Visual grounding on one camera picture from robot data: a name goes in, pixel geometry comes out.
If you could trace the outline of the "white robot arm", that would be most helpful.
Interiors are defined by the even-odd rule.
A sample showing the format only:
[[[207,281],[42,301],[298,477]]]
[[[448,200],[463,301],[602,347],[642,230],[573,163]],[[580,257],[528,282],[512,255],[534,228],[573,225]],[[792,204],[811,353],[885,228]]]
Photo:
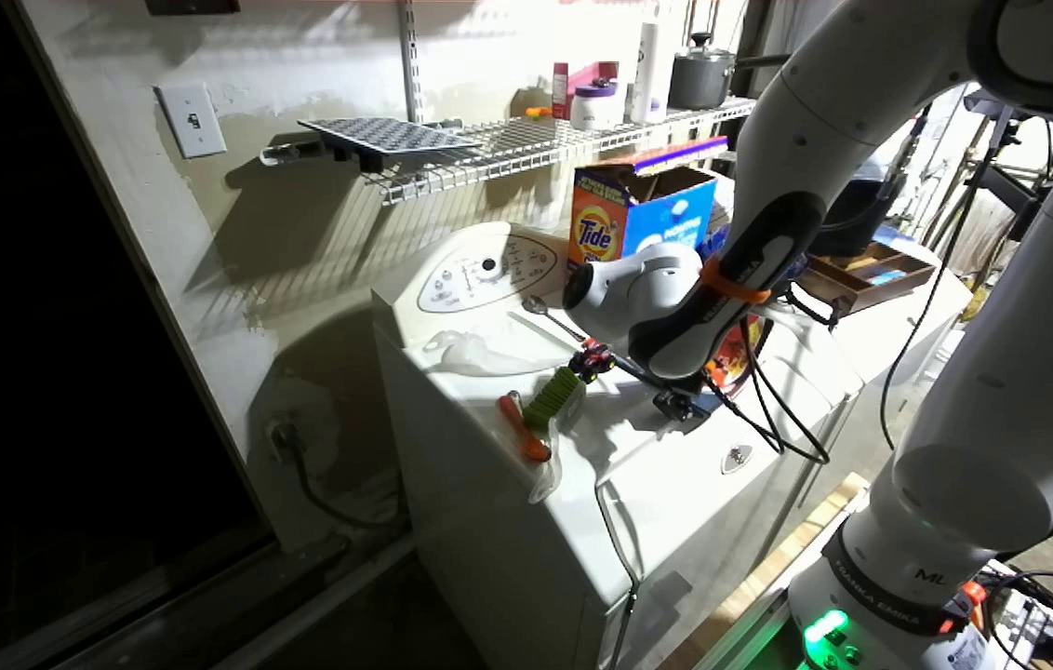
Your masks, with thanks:
[[[1053,120],[1053,0],[845,0],[778,69],[737,143],[723,257],[648,245],[584,262],[563,306],[656,379],[704,374],[726,328],[773,298],[853,173],[925,102],[976,81]],[[871,502],[790,590],[838,612],[853,670],[935,670],[950,605],[988,560],[1053,533],[1053,190],[925,391]]]

